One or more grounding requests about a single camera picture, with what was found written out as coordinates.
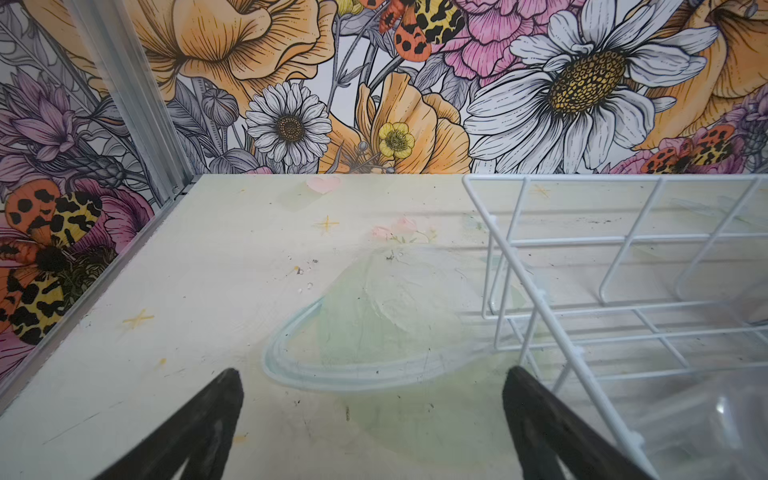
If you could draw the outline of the clear glass cup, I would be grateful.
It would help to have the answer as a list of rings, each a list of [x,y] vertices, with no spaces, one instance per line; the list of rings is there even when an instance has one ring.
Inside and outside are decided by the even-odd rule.
[[[660,479],[767,476],[767,286],[672,310],[654,339],[676,365],[630,413]]]

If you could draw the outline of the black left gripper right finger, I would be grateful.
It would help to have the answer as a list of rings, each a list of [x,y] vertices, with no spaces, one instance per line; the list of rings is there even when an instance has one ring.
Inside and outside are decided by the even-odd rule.
[[[648,479],[524,368],[506,376],[502,402],[525,479]]]

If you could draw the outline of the aluminium corner frame post left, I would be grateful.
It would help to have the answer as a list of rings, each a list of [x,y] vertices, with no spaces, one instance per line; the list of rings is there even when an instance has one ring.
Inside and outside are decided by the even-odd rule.
[[[194,172],[125,4],[67,1],[65,6],[134,139],[156,202],[163,207],[175,201]]]

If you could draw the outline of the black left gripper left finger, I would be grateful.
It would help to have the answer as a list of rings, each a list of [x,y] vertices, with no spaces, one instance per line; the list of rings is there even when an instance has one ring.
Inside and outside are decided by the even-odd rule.
[[[99,479],[220,479],[243,406],[239,372],[222,371]]]

